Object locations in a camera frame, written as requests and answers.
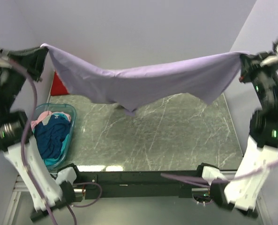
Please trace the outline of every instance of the navy blue cloth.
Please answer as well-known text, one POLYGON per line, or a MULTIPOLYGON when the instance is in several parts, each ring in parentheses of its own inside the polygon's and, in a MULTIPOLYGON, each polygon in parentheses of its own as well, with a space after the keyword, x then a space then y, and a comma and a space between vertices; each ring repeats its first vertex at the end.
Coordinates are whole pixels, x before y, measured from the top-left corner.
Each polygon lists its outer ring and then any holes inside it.
POLYGON ((63 141, 69 134, 71 123, 62 116, 52 115, 46 125, 42 122, 35 127, 34 136, 42 159, 58 158, 63 141))

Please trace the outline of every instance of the robotic arm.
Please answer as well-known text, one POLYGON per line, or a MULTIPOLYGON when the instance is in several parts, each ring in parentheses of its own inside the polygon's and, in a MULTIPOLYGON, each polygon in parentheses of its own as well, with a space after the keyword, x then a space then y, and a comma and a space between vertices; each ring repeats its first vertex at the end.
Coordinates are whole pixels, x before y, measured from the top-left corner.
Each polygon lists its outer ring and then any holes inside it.
MULTIPOLYGON (((0 55, 4 59, 17 62, 26 68, 28 74, 36 82, 41 80, 40 76, 47 53, 46 48, 32 48, 24 51, 0 49, 0 55)), ((72 185, 78 178, 79 172, 75 165, 69 165, 58 172, 57 178, 52 177, 39 155, 36 139, 30 128, 24 140, 25 158, 30 164, 25 166, 21 141, 27 116, 24 111, 10 112, 25 81, 25 77, 0 59, 0 152, 16 168, 30 191, 34 203, 31 219, 34 222, 47 214, 46 206, 51 210, 60 209, 75 201, 72 185)))
POLYGON ((238 209, 243 215, 256 218, 256 199, 270 169, 266 166, 278 159, 278 40, 273 52, 241 55, 240 82, 252 83, 262 109, 254 112, 249 126, 248 146, 235 177, 263 168, 263 172, 241 180, 227 180, 212 165, 203 167, 202 177, 210 185, 210 195, 221 208, 238 209))

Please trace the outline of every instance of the plastic basket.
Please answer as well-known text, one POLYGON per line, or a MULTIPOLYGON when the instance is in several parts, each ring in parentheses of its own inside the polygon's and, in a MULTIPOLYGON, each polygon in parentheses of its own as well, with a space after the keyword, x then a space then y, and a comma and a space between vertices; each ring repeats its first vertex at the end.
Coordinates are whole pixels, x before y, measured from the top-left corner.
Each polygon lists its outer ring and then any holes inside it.
POLYGON ((70 142, 71 142, 73 129, 74 129, 74 126, 75 126, 76 110, 73 106, 71 106, 69 104, 45 103, 45 104, 41 104, 41 105, 36 107, 33 120, 36 120, 39 117, 39 115, 44 111, 64 112, 64 113, 67 113, 71 116, 71 128, 70 128, 70 131, 69 131, 69 134, 68 134, 68 139, 67 139, 67 143, 66 143, 66 147, 64 149, 64 152, 63 152, 61 158, 59 159, 59 161, 56 164, 46 166, 48 170, 52 170, 52 169, 56 168, 57 166, 59 166, 66 159, 68 149, 69 149, 69 146, 70 146, 70 142))

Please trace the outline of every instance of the teal cloth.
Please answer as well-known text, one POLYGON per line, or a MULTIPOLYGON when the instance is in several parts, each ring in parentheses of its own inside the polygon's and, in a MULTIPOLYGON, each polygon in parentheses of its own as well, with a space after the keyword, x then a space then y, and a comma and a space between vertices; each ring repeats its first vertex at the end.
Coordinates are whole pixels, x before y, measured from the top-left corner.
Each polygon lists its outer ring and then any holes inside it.
MULTIPOLYGON (((55 115, 55 116, 62 116, 62 117, 64 117, 66 120, 68 120, 67 116, 66 116, 65 114, 60 113, 60 112, 53 113, 53 115, 55 115)), ((43 161, 44 161, 44 163, 45 163, 46 166, 54 165, 54 164, 56 164, 56 163, 60 160, 60 158, 63 156, 63 153, 64 153, 64 151, 65 151, 68 138, 69 138, 69 134, 67 134, 66 138, 65 138, 64 141, 63 141, 63 145, 62 145, 62 148, 61 148, 61 150, 60 150, 60 155, 59 155, 59 157, 57 157, 57 158, 47 158, 47 159, 43 159, 43 161)))

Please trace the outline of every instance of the pink cloth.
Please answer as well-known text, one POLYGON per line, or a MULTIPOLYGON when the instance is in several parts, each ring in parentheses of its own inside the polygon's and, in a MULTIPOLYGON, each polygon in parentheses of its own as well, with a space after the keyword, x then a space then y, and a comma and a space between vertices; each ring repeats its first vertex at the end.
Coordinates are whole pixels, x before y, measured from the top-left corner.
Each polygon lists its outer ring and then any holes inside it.
POLYGON ((35 128, 35 126, 38 125, 39 122, 43 121, 47 116, 52 115, 52 114, 54 114, 54 113, 62 113, 62 114, 64 114, 65 116, 67 116, 67 119, 68 119, 69 122, 71 121, 71 116, 70 116, 69 114, 67 114, 67 113, 64 113, 64 112, 51 112, 51 111, 45 111, 45 112, 42 112, 36 120, 33 120, 33 121, 30 123, 31 129, 33 130, 33 129, 35 128))

